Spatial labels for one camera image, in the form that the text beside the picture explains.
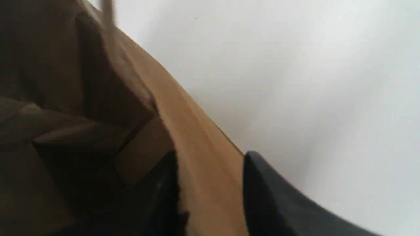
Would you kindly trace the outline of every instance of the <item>brown fabric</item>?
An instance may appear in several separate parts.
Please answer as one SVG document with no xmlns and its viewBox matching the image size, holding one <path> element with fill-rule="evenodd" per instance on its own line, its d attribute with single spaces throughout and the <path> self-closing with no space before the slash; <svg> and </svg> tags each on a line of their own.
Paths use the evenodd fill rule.
<svg viewBox="0 0 420 236">
<path fill-rule="evenodd" d="M 88 217 L 174 145 L 189 235 L 246 235 L 242 154 L 162 65 L 86 5 L 0 3 L 0 234 L 43 235 Z"/>
</svg>

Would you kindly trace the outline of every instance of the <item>white background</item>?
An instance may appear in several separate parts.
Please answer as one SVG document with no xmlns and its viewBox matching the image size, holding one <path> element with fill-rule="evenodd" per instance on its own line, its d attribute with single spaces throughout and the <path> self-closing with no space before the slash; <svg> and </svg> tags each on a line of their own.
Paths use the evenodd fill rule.
<svg viewBox="0 0 420 236">
<path fill-rule="evenodd" d="M 420 235 L 420 1 L 117 0 L 117 19 L 243 151 L 351 222 Z"/>
</svg>

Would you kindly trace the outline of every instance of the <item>white wall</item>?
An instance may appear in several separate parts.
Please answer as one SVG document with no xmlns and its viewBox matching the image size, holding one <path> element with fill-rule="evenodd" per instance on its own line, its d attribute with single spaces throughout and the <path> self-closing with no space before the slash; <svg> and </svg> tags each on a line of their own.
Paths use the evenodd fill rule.
<svg viewBox="0 0 420 236">
<path fill-rule="evenodd" d="M 243 151 L 349 221 L 419 235 L 419 1 L 117 2 Z"/>
</svg>

